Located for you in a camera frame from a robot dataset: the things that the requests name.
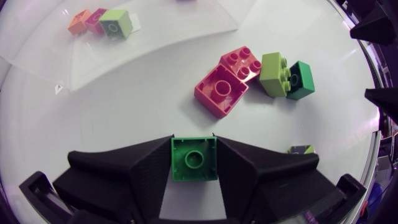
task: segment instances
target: black plastic mount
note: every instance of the black plastic mount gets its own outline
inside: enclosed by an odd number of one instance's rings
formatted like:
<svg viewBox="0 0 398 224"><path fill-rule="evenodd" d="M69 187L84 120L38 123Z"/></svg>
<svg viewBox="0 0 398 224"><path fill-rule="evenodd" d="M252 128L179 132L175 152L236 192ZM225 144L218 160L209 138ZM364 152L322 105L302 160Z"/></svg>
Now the black plastic mount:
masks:
<svg viewBox="0 0 398 224"><path fill-rule="evenodd" d="M374 103L395 122L398 122L398 87L366 89L365 98Z"/></svg>
<svg viewBox="0 0 398 224"><path fill-rule="evenodd" d="M349 31L349 34L354 39L382 45L393 44L397 37L393 26L393 22L396 22L396 15L387 15L384 6L381 6L378 2L375 4L374 9L356 24Z"/></svg>
<svg viewBox="0 0 398 224"><path fill-rule="evenodd" d="M171 136L107 152L70 152L70 168L53 183L68 209L49 200L49 181L36 172L20 185L49 223L338 223L365 188L350 175L334 186L316 154L283 154L217 136L218 177L227 219L159 218L170 170Z"/></svg>

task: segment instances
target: light green lego brick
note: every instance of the light green lego brick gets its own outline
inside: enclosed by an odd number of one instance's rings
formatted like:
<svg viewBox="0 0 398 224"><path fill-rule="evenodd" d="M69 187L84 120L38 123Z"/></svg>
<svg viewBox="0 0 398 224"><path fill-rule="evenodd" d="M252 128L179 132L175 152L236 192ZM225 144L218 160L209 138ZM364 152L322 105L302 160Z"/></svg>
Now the light green lego brick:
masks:
<svg viewBox="0 0 398 224"><path fill-rule="evenodd" d="M286 58L282 58L279 52L262 56L259 81L269 96L287 96L290 90L289 77Z"/></svg>
<svg viewBox="0 0 398 224"><path fill-rule="evenodd" d="M291 90L287 98L299 100L315 91L311 68L304 62L298 61L290 68L292 76L289 78Z"/></svg>
<svg viewBox="0 0 398 224"><path fill-rule="evenodd" d="M315 153L312 145L307 146L292 146L287 150L289 154L309 154Z"/></svg>
<svg viewBox="0 0 398 224"><path fill-rule="evenodd" d="M129 12L124 9L107 10L99 19L99 24L109 37L127 38L132 31Z"/></svg>

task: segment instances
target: red lego brick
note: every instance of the red lego brick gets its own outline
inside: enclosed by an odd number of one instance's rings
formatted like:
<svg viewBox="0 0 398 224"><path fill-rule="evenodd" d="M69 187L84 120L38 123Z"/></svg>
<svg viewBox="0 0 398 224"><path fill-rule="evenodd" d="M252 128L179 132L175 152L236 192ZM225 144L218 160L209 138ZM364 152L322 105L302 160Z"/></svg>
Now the red lego brick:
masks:
<svg viewBox="0 0 398 224"><path fill-rule="evenodd" d="M224 54L220 58L220 63L244 83L260 74L261 63L246 46Z"/></svg>
<svg viewBox="0 0 398 224"><path fill-rule="evenodd" d="M196 87L195 98L216 117L225 117L249 87L224 65L218 64Z"/></svg>

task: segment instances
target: lime green lego brick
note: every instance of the lime green lego brick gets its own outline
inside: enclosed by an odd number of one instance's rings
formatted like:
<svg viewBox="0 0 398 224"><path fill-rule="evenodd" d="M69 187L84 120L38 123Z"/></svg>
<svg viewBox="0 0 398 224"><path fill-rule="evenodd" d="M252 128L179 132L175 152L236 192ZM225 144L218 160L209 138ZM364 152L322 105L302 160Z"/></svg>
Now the lime green lego brick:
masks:
<svg viewBox="0 0 398 224"><path fill-rule="evenodd" d="M259 81L269 96L287 96L290 90L289 77L290 70L287 68L286 58L279 52L262 56Z"/></svg>
<svg viewBox="0 0 398 224"><path fill-rule="evenodd" d="M313 92L315 85L313 84L312 72L309 65L298 61L290 68L292 76L289 78L291 89L287 93L287 98L299 100Z"/></svg>
<svg viewBox="0 0 398 224"><path fill-rule="evenodd" d="M312 145L307 146L292 146L287 150L289 154L309 154L315 153Z"/></svg>
<svg viewBox="0 0 398 224"><path fill-rule="evenodd" d="M217 180L216 137L172 138L173 181Z"/></svg>
<svg viewBox="0 0 398 224"><path fill-rule="evenodd" d="M127 38L132 31L129 12L124 9L107 10L100 17L99 24L108 37Z"/></svg>

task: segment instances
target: lego stud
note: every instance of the lego stud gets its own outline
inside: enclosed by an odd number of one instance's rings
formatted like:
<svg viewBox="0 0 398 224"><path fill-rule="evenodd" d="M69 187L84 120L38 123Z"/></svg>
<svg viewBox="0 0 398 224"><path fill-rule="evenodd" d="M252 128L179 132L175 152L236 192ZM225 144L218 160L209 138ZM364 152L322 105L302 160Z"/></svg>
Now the lego stud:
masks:
<svg viewBox="0 0 398 224"><path fill-rule="evenodd" d="M285 70L286 77L290 78L292 76L292 73L290 72L290 69L289 68L284 68L284 70Z"/></svg>
<svg viewBox="0 0 398 224"><path fill-rule="evenodd" d="M249 73L250 71L247 67L241 67L238 71L238 77L243 80L249 75Z"/></svg>
<svg viewBox="0 0 398 224"><path fill-rule="evenodd" d="M81 15L77 15L73 18L73 22L78 22L81 19Z"/></svg>
<svg viewBox="0 0 398 224"><path fill-rule="evenodd" d="M93 16L93 21L98 21L98 19L100 19L102 16L102 14L97 14L95 16Z"/></svg>
<svg viewBox="0 0 398 224"><path fill-rule="evenodd" d="M290 82L284 82L285 92L290 91Z"/></svg>
<svg viewBox="0 0 398 224"><path fill-rule="evenodd" d="M112 32L117 32L117 31L119 30L118 27L115 26L114 24L110 24L110 25L108 26L108 29L109 29L110 31L112 31Z"/></svg>
<svg viewBox="0 0 398 224"><path fill-rule="evenodd" d="M279 76L280 76L280 81L281 82L287 81L286 71L284 69L282 69L280 71Z"/></svg>
<svg viewBox="0 0 398 224"><path fill-rule="evenodd" d="M253 61L252 64L250 64L250 70L252 72L257 72L261 68L261 63L257 60Z"/></svg>
<svg viewBox="0 0 398 224"><path fill-rule="evenodd" d="M250 56L250 53L251 53L250 49L244 47L239 54L242 58L248 58Z"/></svg>
<svg viewBox="0 0 398 224"><path fill-rule="evenodd" d="M192 150L185 155L185 165L191 169L200 168L204 161L205 157L197 150Z"/></svg>
<svg viewBox="0 0 398 224"><path fill-rule="evenodd" d="M231 85L224 80L216 82L215 88L211 92L211 98L214 102L221 102L231 93Z"/></svg>
<svg viewBox="0 0 398 224"><path fill-rule="evenodd" d="M292 77L290 78L290 85L295 87L297 84L299 84L300 77L296 74L293 74Z"/></svg>
<svg viewBox="0 0 398 224"><path fill-rule="evenodd" d="M285 68L287 66L286 58L281 58L280 59L280 65L282 66L282 68Z"/></svg>
<svg viewBox="0 0 398 224"><path fill-rule="evenodd" d="M236 62L238 62L238 55L236 53L230 53L227 60L228 63L235 64Z"/></svg>

